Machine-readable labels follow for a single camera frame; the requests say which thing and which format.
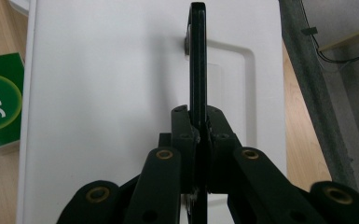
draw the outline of cable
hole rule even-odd
[[[303,4],[303,1],[300,0],[300,3],[301,3],[301,9],[302,9],[302,12],[303,12],[303,15],[304,15],[304,18],[305,18],[305,22],[307,23],[307,26],[308,28],[310,28],[310,24],[308,22],[308,18],[307,18],[307,14],[305,12],[305,8],[304,8],[304,4]],[[356,61],[359,60],[359,56],[355,57],[355,58],[351,58],[351,59],[347,59],[347,60],[333,60],[333,59],[329,59],[327,58],[321,51],[318,50],[319,48],[319,43],[318,41],[316,40],[315,36],[314,35],[311,35],[311,38],[312,38],[312,44],[313,46],[315,47],[315,51],[316,51],[316,54],[322,59],[324,60],[325,62],[327,63],[346,63],[344,64],[340,69],[339,71],[346,65],[348,65],[348,63],[354,63]]]
[[[326,73],[336,73],[336,72],[340,72],[340,71],[342,71],[342,69],[344,69],[348,64],[354,62],[354,61],[347,62],[347,63],[345,63],[344,65],[342,65],[339,69],[336,69],[335,71],[331,71],[331,70],[328,70],[328,69],[326,69],[326,68],[324,67],[324,65],[321,63],[321,61],[319,60],[319,58],[317,58],[317,60],[318,60],[319,65],[321,66],[321,68],[324,69],[324,71],[325,71]]]
[[[312,40],[312,44],[313,44],[313,46],[315,47],[315,52],[318,54],[318,52],[319,52],[319,51],[317,50],[317,49],[319,48],[318,43]],[[341,71],[342,69],[344,69],[348,64],[351,63],[351,62],[347,62],[347,63],[345,63],[344,65],[342,65],[339,69],[336,69],[335,71],[331,71],[331,70],[328,70],[328,69],[326,69],[326,68],[324,67],[324,65],[321,63],[321,60],[319,60],[318,57],[316,58],[316,60],[318,61],[319,66],[320,66],[326,73],[336,73],[336,72],[340,72],[340,71]]]

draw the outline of white surface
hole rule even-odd
[[[206,1],[208,104],[286,173],[278,4]],[[159,133],[171,130],[170,111],[188,105],[189,6],[31,1],[18,223],[55,223],[83,185],[122,185],[141,172]],[[212,204],[211,223],[231,220],[217,212],[224,201]]]
[[[25,16],[28,16],[28,11],[30,9],[30,0],[8,0],[14,9],[18,10]]]

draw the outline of black cable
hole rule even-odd
[[[304,14],[304,18],[305,18],[305,22],[307,23],[307,26],[308,28],[310,29],[310,24],[308,23],[308,18],[307,18],[307,13],[305,12],[305,8],[304,8],[304,4],[303,4],[303,1],[300,0],[301,2],[301,9],[303,11],[303,14]],[[353,62],[356,62],[359,60],[359,56],[355,57],[355,58],[351,58],[351,59],[347,59],[347,60],[333,60],[333,59],[329,59],[327,58],[321,51],[318,50],[319,48],[319,43],[318,41],[316,40],[315,36],[314,35],[311,35],[312,37],[312,41],[315,43],[316,45],[316,54],[322,59],[324,60],[325,62],[327,63],[353,63]]]

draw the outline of wooden surface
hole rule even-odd
[[[25,58],[27,18],[0,0],[0,54],[19,52]],[[292,65],[283,48],[288,178],[309,190],[313,182],[330,179]],[[0,223],[14,223],[19,152],[0,154]]]
[[[312,183],[331,177],[284,45],[283,75],[287,177],[294,185],[310,190]]]

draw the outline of white box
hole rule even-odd
[[[30,0],[8,0],[14,9],[18,10],[24,16],[28,16],[30,9]]]
[[[285,174],[279,2],[205,3],[208,104]],[[122,185],[141,172],[171,130],[170,111],[189,104],[189,6],[31,1],[17,223],[55,223],[85,184]],[[225,201],[212,201],[210,223],[230,222]]]

